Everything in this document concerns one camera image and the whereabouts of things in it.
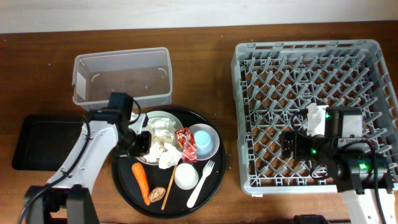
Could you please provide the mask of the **red snack wrapper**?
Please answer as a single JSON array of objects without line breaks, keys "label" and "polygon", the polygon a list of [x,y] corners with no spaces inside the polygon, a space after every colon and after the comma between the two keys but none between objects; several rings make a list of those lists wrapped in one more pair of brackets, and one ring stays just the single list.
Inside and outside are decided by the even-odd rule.
[{"label": "red snack wrapper", "polygon": [[175,137],[182,147],[182,161],[184,163],[197,162],[197,146],[195,138],[188,128],[176,130]]}]

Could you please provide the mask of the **white cup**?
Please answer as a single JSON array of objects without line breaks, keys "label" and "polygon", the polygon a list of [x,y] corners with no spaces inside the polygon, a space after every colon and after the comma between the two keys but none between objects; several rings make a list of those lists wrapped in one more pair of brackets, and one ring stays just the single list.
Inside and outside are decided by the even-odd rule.
[{"label": "white cup", "polygon": [[198,180],[198,172],[191,164],[182,163],[177,166],[174,181],[180,189],[190,190],[197,185]]}]

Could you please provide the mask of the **white plastic fork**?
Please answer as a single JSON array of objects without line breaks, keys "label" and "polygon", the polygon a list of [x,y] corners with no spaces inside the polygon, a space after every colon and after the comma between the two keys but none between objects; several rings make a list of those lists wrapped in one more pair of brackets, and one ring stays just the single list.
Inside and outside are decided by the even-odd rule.
[{"label": "white plastic fork", "polygon": [[215,166],[215,162],[209,160],[206,165],[204,166],[203,170],[202,170],[202,177],[200,178],[200,180],[198,181],[196,187],[194,188],[192,194],[190,195],[190,197],[187,200],[187,207],[188,208],[193,208],[193,206],[195,205],[197,198],[199,196],[200,190],[203,187],[203,184],[206,180],[206,178],[211,174],[213,168]]}]

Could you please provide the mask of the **pink small bowl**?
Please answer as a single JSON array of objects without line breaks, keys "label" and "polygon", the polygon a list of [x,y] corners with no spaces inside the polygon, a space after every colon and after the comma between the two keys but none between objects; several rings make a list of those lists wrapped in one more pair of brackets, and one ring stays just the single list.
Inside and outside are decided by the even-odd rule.
[{"label": "pink small bowl", "polygon": [[199,156],[197,154],[198,161],[205,161],[207,159],[210,159],[217,153],[218,148],[220,146],[220,139],[219,139],[218,133],[215,131],[214,128],[212,128],[211,126],[209,126],[207,124],[194,124],[193,126],[189,127],[189,130],[192,134],[194,134],[195,132],[197,132],[199,130],[204,130],[210,134],[211,139],[213,141],[213,147],[209,153],[202,155],[202,156]]}]

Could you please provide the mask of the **light blue cup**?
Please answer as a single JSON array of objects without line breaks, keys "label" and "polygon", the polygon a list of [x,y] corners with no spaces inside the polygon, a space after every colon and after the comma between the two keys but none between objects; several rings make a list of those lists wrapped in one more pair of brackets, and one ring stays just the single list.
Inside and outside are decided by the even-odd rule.
[{"label": "light blue cup", "polygon": [[197,146],[197,154],[199,156],[205,155],[212,150],[213,141],[208,132],[199,130],[194,133],[194,139]]}]

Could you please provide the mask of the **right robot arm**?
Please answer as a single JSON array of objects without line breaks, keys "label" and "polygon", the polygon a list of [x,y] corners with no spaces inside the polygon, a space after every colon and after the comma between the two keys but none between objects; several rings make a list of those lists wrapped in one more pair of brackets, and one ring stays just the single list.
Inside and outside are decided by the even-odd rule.
[{"label": "right robot arm", "polygon": [[306,131],[282,131],[279,142],[284,159],[315,161],[326,169],[320,179],[335,181],[352,223],[395,223],[394,183],[387,159],[363,137],[360,108],[310,108],[294,113],[308,119]]}]

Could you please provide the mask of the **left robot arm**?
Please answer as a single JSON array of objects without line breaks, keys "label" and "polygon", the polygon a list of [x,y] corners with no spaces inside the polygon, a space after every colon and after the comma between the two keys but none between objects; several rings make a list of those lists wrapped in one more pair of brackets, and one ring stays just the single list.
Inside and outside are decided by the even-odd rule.
[{"label": "left robot arm", "polygon": [[117,161],[149,152],[149,119],[142,112],[131,115],[137,105],[127,93],[113,92],[107,107],[84,116],[79,138],[58,171],[45,185],[26,192],[18,222],[98,223],[91,194],[106,158],[112,155]]}]

